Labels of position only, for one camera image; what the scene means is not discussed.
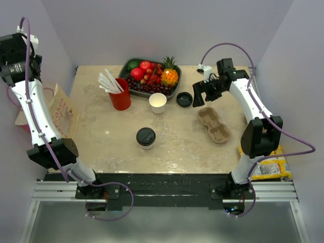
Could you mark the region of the black coffee cup lid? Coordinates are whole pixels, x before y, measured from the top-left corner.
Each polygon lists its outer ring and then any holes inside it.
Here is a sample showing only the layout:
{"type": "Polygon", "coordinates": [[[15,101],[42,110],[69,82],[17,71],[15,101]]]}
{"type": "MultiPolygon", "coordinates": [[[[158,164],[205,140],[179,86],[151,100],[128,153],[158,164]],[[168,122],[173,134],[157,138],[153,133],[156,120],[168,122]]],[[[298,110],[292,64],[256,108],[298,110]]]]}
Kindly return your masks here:
{"type": "Polygon", "coordinates": [[[181,92],[177,95],[176,101],[179,106],[186,108],[189,107],[193,102],[193,97],[188,92],[181,92]]]}

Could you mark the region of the white paper coffee cup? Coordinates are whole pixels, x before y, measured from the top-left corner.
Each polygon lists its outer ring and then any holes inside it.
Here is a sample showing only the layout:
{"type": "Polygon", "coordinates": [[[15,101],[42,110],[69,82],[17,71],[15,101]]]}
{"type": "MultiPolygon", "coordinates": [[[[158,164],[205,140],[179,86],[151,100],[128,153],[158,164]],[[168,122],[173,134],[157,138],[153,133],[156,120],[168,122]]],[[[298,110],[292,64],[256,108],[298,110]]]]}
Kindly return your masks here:
{"type": "Polygon", "coordinates": [[[141,145],[141,144],[140,144],[140,147],[141,147],[143,150],[148,151],[148,150],[151,150],[151,149],[154,147],[154,144],[153,144],[153,143],[151,143],[151,144],[149,144],[149,145],[141,145]]]}

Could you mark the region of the paper bag pink handles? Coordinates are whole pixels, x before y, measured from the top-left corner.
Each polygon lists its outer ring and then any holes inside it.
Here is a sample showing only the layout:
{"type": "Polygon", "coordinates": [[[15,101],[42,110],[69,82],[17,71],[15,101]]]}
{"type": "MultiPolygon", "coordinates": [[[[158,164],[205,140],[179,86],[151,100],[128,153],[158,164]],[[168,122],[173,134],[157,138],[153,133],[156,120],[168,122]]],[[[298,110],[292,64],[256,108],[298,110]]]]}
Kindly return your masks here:
{"type": "Polygon", "coordinates": [[[49,88],[36,80],[29,83],[30,97],[25,94],[25,82],[16,83],[11,91],[21,106],[16,125],[28,126],[33,145],[43,145],[41,135],[50,143],[52,138],[72,138],[80,112],[58,84],[49,88]]]}

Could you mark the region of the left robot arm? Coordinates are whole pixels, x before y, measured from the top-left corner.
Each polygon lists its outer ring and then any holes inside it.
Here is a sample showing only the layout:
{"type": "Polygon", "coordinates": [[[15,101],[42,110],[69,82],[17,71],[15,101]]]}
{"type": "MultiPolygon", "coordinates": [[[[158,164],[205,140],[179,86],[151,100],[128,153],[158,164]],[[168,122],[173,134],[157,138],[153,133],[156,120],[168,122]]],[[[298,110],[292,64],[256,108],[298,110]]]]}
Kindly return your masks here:
{"type": "Polygon", "coordinates": [[[28,157],[46,169],[60,170],[73,178],[86,197],[101,198],[105,186],[81,162],[76,144],[62,138],[49,113],[40,79],[42,57],[35,53],[37,37],[15,33],[1,37],[1,78],[20,102],[31,131],[33,148],[28,157]]]}

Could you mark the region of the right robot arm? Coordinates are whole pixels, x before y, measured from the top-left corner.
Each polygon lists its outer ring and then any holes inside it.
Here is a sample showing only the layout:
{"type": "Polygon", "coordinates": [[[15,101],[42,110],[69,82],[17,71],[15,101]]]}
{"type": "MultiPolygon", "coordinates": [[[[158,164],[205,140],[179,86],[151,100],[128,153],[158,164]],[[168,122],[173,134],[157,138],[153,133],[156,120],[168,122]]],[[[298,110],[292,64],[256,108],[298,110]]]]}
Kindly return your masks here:
{"type": "Polygon", "coordinates": [[[216,63],[218,75],[210,66],[198,65],[197,72],[204,76],[202,81],[193,84],[193,107],[203,106],[206,101],[215,101],[222,93],[229,92],[241,106],[247,120],[247,127],[240,139],[243,154],[237,167],[229,173],[225,185],[217,188],[221,196],[236,199],[249,188],[253,172],[259,160],[269,156],[279,146],[283,120],[274,116],[255,97],[255,91],[249,84],[250,76],[245,70],[237,70],[232,59],[222,59],[216,63]]]}

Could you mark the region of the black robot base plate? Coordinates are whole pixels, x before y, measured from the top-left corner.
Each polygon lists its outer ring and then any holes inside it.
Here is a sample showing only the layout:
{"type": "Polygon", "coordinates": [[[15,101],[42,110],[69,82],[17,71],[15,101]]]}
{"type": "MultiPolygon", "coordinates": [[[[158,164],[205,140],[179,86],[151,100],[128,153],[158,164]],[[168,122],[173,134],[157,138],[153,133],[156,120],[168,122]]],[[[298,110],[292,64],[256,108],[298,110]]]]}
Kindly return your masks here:
{"type": "Polygon", "coordinates": [[[95,186],[77,187],[77,199],[108,200],[108,210],[123,207],[182,207],[234,210],[234,203],[254,199],[249,184],[235,184],[229,174],[96,175],[95,186]]]}

